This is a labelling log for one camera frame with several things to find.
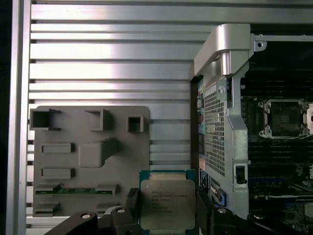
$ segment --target screw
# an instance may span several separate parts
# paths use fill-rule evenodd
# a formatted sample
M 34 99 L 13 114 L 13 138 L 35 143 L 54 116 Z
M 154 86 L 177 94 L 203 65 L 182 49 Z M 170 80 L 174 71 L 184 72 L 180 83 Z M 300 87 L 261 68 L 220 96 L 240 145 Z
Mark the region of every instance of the screw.
M 221 94 L 224 94 L 226 92 L 226 88 L 223 86 L 219 87 L 218 90 L 219 90 L 219 93 L 221 93 Z
M 90 217 L 91 217 L 90 214 L 83 214 L 83 215 L 82 215 L 82 218 L 83 218 L 83 219 L 89 219 Z
M 226 209 L 224 208 L 220 208 L 217 210 L 219 213 L 225 214 L 226 213 Z
M 307 135 L 309 132 L 310 132 L 310 131 L 309 131 L 308 129 L 304 129 L 304 130 L 303 130 L 303 134 L 304 134 L 304 135 Z
M 259 215 L 259 214 L 255 214 L 253 217 L 256 219 L 264 219 L 264 217 L 262 215 Z
M 303 104 L 303 105 L 302 105 L 302 108 L 303 108 L 304 110 L 307 110 L 307 109 L 309 108 L 309 106 L 308 106 L 308 104 Z

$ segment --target metal frame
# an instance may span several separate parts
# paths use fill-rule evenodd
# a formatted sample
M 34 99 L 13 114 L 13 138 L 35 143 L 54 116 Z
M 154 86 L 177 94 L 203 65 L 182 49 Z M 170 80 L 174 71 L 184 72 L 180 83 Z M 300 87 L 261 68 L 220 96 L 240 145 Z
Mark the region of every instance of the metal frame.
M 23 235 L 26 229 L 30 5 L 30 0 L 13 1 L 7 235 Z

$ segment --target gray plastic bracket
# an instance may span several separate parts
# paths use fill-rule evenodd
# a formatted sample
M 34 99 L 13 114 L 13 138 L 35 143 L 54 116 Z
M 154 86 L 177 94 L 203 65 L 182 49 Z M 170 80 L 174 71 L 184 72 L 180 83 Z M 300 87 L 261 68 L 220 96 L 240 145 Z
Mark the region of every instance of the gray plastic bracket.
M 107 110 L 85 110 L 85 112 L 93 114 L 99 118 L 98 123 L 91 128 L 91 131 L 104 131 L 112 126 L 112 120 Z
M 126 131 L 131 133 L 143 132 L 143 121 L 142 115 L 128 115 L 126 119 Z
M 41 145 L 42 153 L 72 153 L 75 151 L 73 143 L 44 143 Z
M 54 127 L 52 123 L 52 114 L 59 114 L 60 110 L 54 109 L 46 109 L 46 110 L 38 110 L 31 109 L 30 110 L 30 127 L 29 129 L 32 131 L 60 131 L 61 129 L 58 127 Z
M 81 168 L 100 168 L 117 152 L 117 140 L 108 138 L 101 142 L 83 143 L 78 147 L 78 165 Z
M 69 180 L 74 176 L 74 169 L 66 168 L 43 168 L 41 177 L 43 179 Z
M 58 210 L 60 203 L 39 204 L 35 208 L 37 217 L 53 217 L 53 213 Z

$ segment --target silver horizontal slat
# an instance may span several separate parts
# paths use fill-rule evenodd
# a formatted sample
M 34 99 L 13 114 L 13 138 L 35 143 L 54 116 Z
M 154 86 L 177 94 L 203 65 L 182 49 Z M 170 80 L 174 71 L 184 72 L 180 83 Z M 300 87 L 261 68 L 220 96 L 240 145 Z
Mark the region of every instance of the silver horizontal slat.
M 49 232 L 52 228 L 31 228 L 26 229 L 26 235 L 45 235 Z
M 34 166 L 28 165 L 27 166 L 27 182 L 33 182 L 34 181 Z
M 188 161 L 150 161 L 150 166 L 156 165 L 188 165 L 188 169 L 190 168 L 190 160 Z
M 190 118 L 189 114 L 189 108 L 190 104 L 189 101 L 169 101 L 167 103 L 164 102 L 158 102 L 153 103 L 150 102 L 107 102 L 107 101 L 93 101 L 93 102 L 83 102 L 83 101 L 75 101 L 75 100 L 69 100 L 69 101 L 60 101 L 57 102 L 55 100 L 41 100 L 35 101 L 35 104 L 29 104 L 28 107 L 30 109 L 36 109 L 38 106 L 136 106 L 136 105 L 142 105 L 146 106 L 150 109 L 150 119 L 157 120 L 157 119 L 165 119 L 165 120 L 188 120 Z
M 94 24 L 94 23 L 34 23 L 32 32 L 106 32 L 106 33 L 204 33 L 209 34 L 216 25 L 187 24 Z
M 29 99 L 76 99 L 77 101 L 95 99 L 188 100 L 189 92 L 30 92 Z
M 200 41 L 207 34 L 170 33 L 31 33 L 32 40 Z
M 34 161 L 34 153 L 28 153 L 27 154 L 27 161 L 33 162 Z
M 190 144 L 151 144 L 150 152 L 151 153 L 185 153 L 185 152 L 190 152 Z
M 31 92 L 41 91 L 189 91 L 188 81 L 169 82 L 40 82 L 30 83 Z
M 189 124 L 150 124 L 150 140 L 184 141 L 190 139 Z M 28 132 L 28 140 L 35 139 L 35 131 Z
M 190 153 L 150 153 L 150 161 L 190 161 Z
M 33 20 L 313 23 L 313 9 L 222 6 L 32 5 Z
M 27 146 L 27 151 L 28 151 L 29 153 L 34 152 L 34 150 L 35 150 L 35 146 L 34 146 L 33 144 L 29 144 L 29 145 Z
M 33 203 L 33 189 L 32 186 L 26 187 L 26 203 Z
M 188 165 L 151 165 L 150 170 L 189 170 Z
M 30 45 L 30 58 L 191 61 L 201 45 L 202 43 L 40 43 Z
M 26 207 L 26 214 L 32 215 L 33 214 L 33 208 L 32 207 Z
M 30 79 L 189 80 L 189 63 L 30 64 Z
M 39 2 L 64 2 L 64 0 L 40 0 Z M 112 2 L 112 0 L 67 0 L 66 2 L 75 2 L 75 3 L 85 3 L 85 2 Z M 310 0 L 120 0 L 119 2 L 136 2 L 136 3 L 142 3 L 142 2 L 157 2 L 158 4 L 163 4 L 163 3 L 206 3 L 206 4 L 230 4 L 230 5 L 275 5 L 275 6 L 299 6 L 299 5 L 313 5 L 313 2 Z

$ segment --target aluminum panel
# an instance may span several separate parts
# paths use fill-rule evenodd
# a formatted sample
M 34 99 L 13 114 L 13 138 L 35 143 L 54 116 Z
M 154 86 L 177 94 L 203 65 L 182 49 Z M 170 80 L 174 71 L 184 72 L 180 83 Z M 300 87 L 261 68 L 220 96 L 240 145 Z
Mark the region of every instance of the aluminum panel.
M 31 33 L 33 40 L 130 40 L 130 41 L 191 41 L 204 42 L 207 34 L 160 33 Z
M 190 161 L 190 153 L 151 153 L 150 161 Z
M 308 8 L 48 4 L 32 6 L 33 20 L 310 24 L 313 23 L 312 13 L 313 9 Z
M 29 145 L 27 146 L 27 151 L 28 151 L 28 152 L 34 152 L 34 151 L 35 151 L 35 146 L 34 146 L 33 144 L 29 144 Z
M 188 170 L 190 169 L 190 164 L 188 165 L 151 165 L 150 170 Z
M 31 59 L 191 61 L 200 44 L 42 43 L 30 45 Z
M 33 165 L 27 166 L 27 182 L 34 182 L 34 166 Z
M 33 162 L 34 161 L 34 154 L 33 153 L 28 153 L 27 154 L 27 161 L 28 162 Z
M 49 1 L 49 2 L 63 2 L 63 0 L 41 0 L 40 2 L 45 2 L 45 1 Z M 68 2 L 80 2 L 80 3 L 84 3 L 84 2 L 96 2 L 98 0 L 67 0 Z M 101 0 L 102 2 L 111 2 L 112 0 Z M 146 3 L 146 2 L 156 2 L 156 0 L 122 0 L 120 2 L 131 2 L 131 3 Z M 309 6 L 309 5 L 313 5 L 313 2 L 311 2 L 310 0 L 157 0 L 157 2 L 159 4 L 175 4 L 175 3 L 193 3 L 193 4 L 199 4 L 199 3 L 205 3 L 208 5 L 213 5 L 213 4 L 224 4 L 224 5 L 236 5 L 236 6 L 240 6 L 240 5 L 265 5 L 265 6 Z
M 190 63 L 30 64 L 31 79 L 186 80 Z
M 30 92 L 29 99 L 75 99 L 79 100 L 188 100 L 189 92 Z
M 90 92 L 101 92 L 101 91 L 138 91 L 138 92 L 183 92 L 189 91 L 188 81 L 177 81 L 175 83 L 169 82 L 92 82 L 92 81 L 81 81 L 81 82 L 40 82 L 30 83 L 29 90 L 31 92 L 41 91 L 90 91 Z
M 26 187 L 26 203 L 33 203 L 33 187 Z
M 218 24 L 213 25 L 188 25 L 188 24 L 134 24 L 134 23 L 34 23 L 31 25 L 32 32 L 111 32 L 111 33 L 198 33 L 208 34 Z
M 151 153 L 189 153 L 190 144 L 151 144 L 150 152 Z

